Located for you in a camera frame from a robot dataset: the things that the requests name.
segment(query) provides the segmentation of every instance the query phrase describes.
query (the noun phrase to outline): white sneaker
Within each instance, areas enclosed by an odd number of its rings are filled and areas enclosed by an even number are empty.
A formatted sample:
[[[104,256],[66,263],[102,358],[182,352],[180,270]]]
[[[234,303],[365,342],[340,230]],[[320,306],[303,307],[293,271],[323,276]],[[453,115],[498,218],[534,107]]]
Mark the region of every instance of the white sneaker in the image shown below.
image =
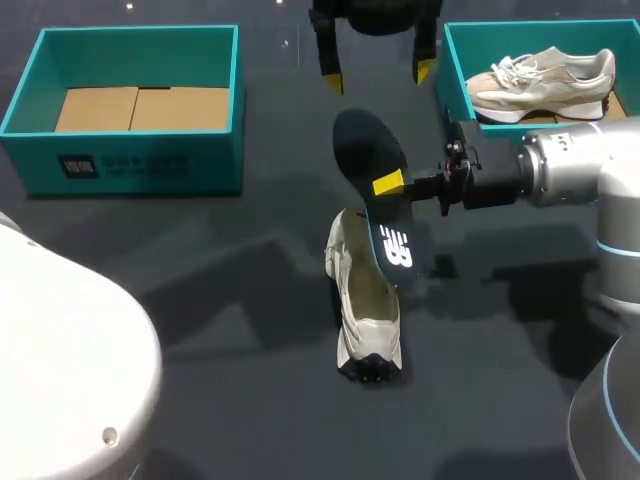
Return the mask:
[[[331,225],[325,269],[342,303],[338,370],[351,380],[387,380],[402,369],[396,289],[375,264],[367,220],[343,210]]]
[[[575,57],[551,47],[536,55],[505,57],[491,72],[467,80],[476,113],[517,123],[537,110],[576,120],[599,120],[613,89],[615,56],[608,49]]]

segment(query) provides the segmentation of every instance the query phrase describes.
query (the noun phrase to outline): dark gray table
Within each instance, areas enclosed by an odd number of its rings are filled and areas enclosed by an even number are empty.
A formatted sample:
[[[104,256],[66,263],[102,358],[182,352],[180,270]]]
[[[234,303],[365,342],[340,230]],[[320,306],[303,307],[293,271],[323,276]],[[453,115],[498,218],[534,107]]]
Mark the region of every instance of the dark gray table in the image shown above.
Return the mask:
[[[413,167],[439,160],[431,91],[411,81],[411,36],[342,29],[339,98],[318,75],[307,1],[131,1],[1,2],[2,110],[40,27],[239,23],[243,196],[25,200],[1,156],[0,208],[122,284],[156,322],[165,382],[145,478],[574,478],[567,409],[612,341],[596,302],[593,209],[454,208],[442,219],[416,205],[433,264],[403,293],[404,380],[351,384],[335,371],[322,258],[332,218],[359,201],[334,165],[331,125],[342,108],[368,108]],[[447,20],[640,15],[631,0],[446,3]]]

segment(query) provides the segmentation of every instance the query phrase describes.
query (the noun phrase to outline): black rubber outsole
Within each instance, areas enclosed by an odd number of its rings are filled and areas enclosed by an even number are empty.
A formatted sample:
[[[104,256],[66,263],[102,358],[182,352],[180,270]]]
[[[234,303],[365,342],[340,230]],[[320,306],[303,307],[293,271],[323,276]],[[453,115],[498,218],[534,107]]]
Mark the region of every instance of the black rubber outsole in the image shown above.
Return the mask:
[[[377,353],[362,360],[350,358],[338,371],[353,382],[379,383],[394,380],[400,376],[400,369]]]

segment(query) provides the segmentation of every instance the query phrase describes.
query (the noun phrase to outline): beige sneaker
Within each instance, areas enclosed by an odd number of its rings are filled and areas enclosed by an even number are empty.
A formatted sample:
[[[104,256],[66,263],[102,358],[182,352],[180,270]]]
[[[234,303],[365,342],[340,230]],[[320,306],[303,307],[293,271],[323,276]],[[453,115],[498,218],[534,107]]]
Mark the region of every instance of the beige sneaker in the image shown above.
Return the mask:
[[[615,56],[608,49],[576,57],[551,47],[536,55],[505,57],[491,72],[467,80],[477,114],[517,123],[537,110],[578,120],[599,120],[613,89]]]

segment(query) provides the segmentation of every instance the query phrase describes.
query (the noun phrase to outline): black insole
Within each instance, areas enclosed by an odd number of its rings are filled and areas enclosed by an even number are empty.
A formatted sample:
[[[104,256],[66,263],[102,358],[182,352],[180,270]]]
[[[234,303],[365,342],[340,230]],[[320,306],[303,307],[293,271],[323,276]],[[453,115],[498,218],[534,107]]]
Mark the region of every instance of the black insole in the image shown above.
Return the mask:
[[[365,203],[380,272],[393,285],[409,284],[419,275],[422,247],[415,238],[411,202],[400,195],[375,196],[373,191],[375,180],[398,169],[405,183],[411,181],[402,148],[376,116],[349,109],[334,122],[333,151],[340,171]]]

